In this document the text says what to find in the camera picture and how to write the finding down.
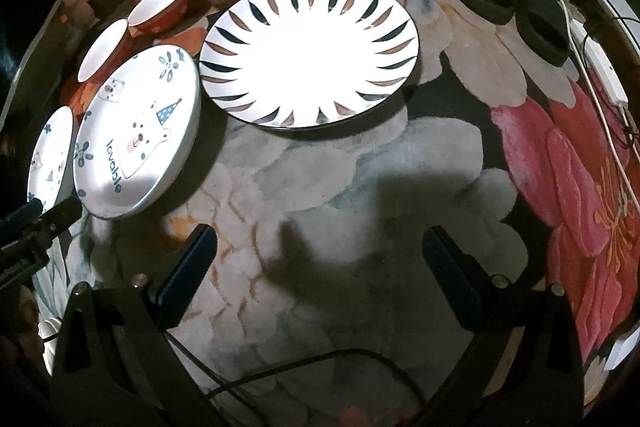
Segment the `bolt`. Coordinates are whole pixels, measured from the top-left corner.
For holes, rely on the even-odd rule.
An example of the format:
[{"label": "bolt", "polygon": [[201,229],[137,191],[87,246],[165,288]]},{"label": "bolt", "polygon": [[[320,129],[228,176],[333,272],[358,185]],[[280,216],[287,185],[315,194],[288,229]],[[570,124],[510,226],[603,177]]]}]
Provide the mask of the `bolt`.
[{"label": "bolt", "polygon": [[80,295],[89,289],[89,283],[87,282],[79,282],[74,286],[74,295]]},{"label": "bolt", "polygon": [[555,295],[556,297],[562,297],[564,296],[564,288],[562,288],[561,284],[558,283],[553,283],[551,285],[551,292],[553,293],[553,295]]},{"label": "bolt", "polygon": [[510,280],[507,279],[504,275],[497,273],[493,277],[491,277],[491,284],[493,284],[496,288],[500,290],[504,290],[511,284]]},{"label": "bolt", "polygon": [[146,283],[148,283],[148,282],[149,282],[149,277],[147,277],[143,273],[135,274],[131,278],[131,285],[133,286],[133,288],[140,288],[142,286],[145,286]]}]

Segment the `round table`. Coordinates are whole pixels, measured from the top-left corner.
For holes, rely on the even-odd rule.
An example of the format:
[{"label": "round table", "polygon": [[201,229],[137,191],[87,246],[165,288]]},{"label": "round table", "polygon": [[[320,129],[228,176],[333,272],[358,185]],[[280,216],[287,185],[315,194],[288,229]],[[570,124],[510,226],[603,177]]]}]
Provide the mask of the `round table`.
[{"label": "round table", "polygon": [[[398,1],[420,38],[401,90],[361,118],[303,132],[242,123],[205,99],[193,152],[157,203],[122,221],[85,213],[70,244],[54,245],[35,278],[43,314],[62,316],[80,280],[101,287],[151,273],[207,223],[218,234],[217,257],[172,333],[209,367],[233,380],[368,347],[431,396],[472,336],[422,259],[422,234],[442,225],[490,274],[564,285],[592,399],[606,377],[606,340],[630,327],[640,218],[621,196],[575,67],[552,67],[514,21],[495,26],[459,0]],[[161,42],[197,58],[218,15],[209,9]],[[76,113],[91,89],[73,94]],[[620,154],[640,190],[638,165]],[[366,359],[328,360],[245,389],[276,426],[336,425],[353,407],[363,425],[388,426],[416,407],[385,367]],[[233,398],[216,402],[256,425]]]}]

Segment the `black cable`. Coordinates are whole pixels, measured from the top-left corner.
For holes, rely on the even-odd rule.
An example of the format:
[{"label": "black cable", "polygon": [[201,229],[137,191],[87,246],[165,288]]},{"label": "black cable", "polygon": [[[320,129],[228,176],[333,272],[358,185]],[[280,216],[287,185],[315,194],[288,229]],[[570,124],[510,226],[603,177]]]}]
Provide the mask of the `black cable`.
[{"label": "black cable", "polygon": [[58,337],[59,333],[54,333],[53,335],[49,335],[48,337],[44,337],[42,340],[43,344],[48,343],[49,341],[52,341],[54,339],[56,339]]},{"label": "black cable", "polygon": [[[205,363],[201,362],[198,357],[196,357],[191,351],[189,351],[189,349],[184,347],[182,343],[180,343],[180,341],[176,339],[171,333],[169,333],[168,331],[165,331],[164,334],[169,339],[169,341],[172,344],[174,344],[174,346],[177,347],[185,357],[191,360],[191,362],[193,362],[193,364],[199,370],[201,370],[205,375],[207,375],[211,380],[213,380],[216,384],[218,384],[221,387],[224,385],[227,385],[226,381],[222,377],[220,377],[220,375],[217,375]],[[252,413],[254,413],[256,418],[260,420],[260,423],[264,427],[270,427],[269,421],[267,420],[266,416],[263,413],[261,413],[255,406],[249,403],[249,401],[247,401],[238,393],[236,393],[236,391],[229,390],[229,394],[233,396],[236,400],[238,400],[238,402],[240,402],[242,405],[247,407],[247,409],[249,409]]]},{"label": "black cable", "polygon": [[427,400],[425,399],[420,387],[411,379],[406,371],[398,367],[392,360],[388,359],[387,357],[384,357],[383,355],[380,355],[375,351],[364,349],[363,347],[335,349],[334,351],[329,351],[328,353],[323,353],[322,355],[316,355],[314,357],[308,357],[307,359],[298,360],[296,362],[286,363],[278,367],[272,367],[271,369],[261,371],[260,373],[255,373],[254,375],[239,378],[238,380],[226,383],[225,385],[221,385],[213,391],[209,391],[207,393],[207,398],[213,398],[220,393],[231,393],[234,388],[255,380],[272,377],[273,375],[278,375],[279,373],[284,373],[285,371],[291,371],[292,369],[303,367],[305,365],[322,362],[322,360],[334,359],[335,357],[344,357],[347,355],[361,355],[363,357],[369,357],[371,359],[377,360],[380,363],[383,363],[391,370],[395,377],[397,377],[400,381],[402,381],[402,383],[405,384],[405,386],[409,388],[409,390],[414,394],[418,404],[420,404],[420,407],[424,407],[427,404]]},{"label": "black cable", "polygon": [[[613,3],[612,3],[610,0],[604,0],[604,1],[609,5],[609,7],[611,8],[611,10],[612,10],[613,12],[615,12],[615,13],[616,13],[616,15],[618,15],[619,17],[622,17],[622,16],[620,15],[620,12],[616,9],[616,7],[615,7],[615,6],[613,6]],[[640,43],[638,43],[638,40],[636,39],[636,36],[635,36],[635,35],[633,35],[633,33],[631,32],[631,29],[629,28],[629,26],[628,26],[627,24],[625,24],[624,26],[625,26],[625,28],[627,29],[627,31],[629,32],[629,36],[631,37],[631,39],[633,40],[633,42],[636,44],[636,49],[640,50]]]},{"label": "black cable", "polygon": [[585,36],[585,38],[582,39],[582,44],[580,45],[580,48],[581,48],[580,56],[582,57],[582,60],[585,63],[586,63],[585,47],[586,47],[587,39],[589,37],[593,37],[599,29],[603,28],[606,25],[609,25],[613,21],[632,21],[640,24],[640,21],[634,17],[609,17],[603,21],[598,22],[590,31],[587,31],[587,35]]}]

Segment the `white power strip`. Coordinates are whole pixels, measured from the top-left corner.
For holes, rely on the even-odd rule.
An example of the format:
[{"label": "white power strip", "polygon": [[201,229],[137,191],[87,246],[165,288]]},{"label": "white power strip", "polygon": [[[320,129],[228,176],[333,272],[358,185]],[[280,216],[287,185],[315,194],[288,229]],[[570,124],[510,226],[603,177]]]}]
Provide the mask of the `white power strip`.
[{"label": "white power strip", "polygon": [[[578,51],[581,52],[582,42],[587,37],[587,32],[584,26],[575,19],[571,21],[571,35]],[[622,83],[620,83],[620,79],[602,46],[591,37],[588,37],[584,43],[584,53],[588,63],[596,70],[596,74],[602,82],[611,103],[616,107],[626,107],[629,99],[626,97],[625,89],[622,87]]]}]

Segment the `ceramic plate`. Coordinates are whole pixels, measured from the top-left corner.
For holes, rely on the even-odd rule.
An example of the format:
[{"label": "ceramic plate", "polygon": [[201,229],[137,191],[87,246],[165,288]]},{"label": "ceramic plate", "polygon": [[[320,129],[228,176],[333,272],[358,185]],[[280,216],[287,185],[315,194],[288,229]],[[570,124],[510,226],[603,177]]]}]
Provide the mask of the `ceramic plate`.
[{"label": "ceramic plate", "polygon": [[57,110],[43,127],[31,156],[27,201],[38,198],[46,212],[74,189],[70,162],[78,124],[68,107]]},{"label": "ceramic plate", "polygon": [[207,35],[200,75],[240,120],[312,127],[385,100],[417,55],[414,22],[395,0],[241,0]]},{"label": "ceramic plate", "polygon": [[200,117],[193,60],[176,46],[130,58],[96,94],[74,150],[74,181],[95,216],[123,217],[150,205],[175,180]]}]

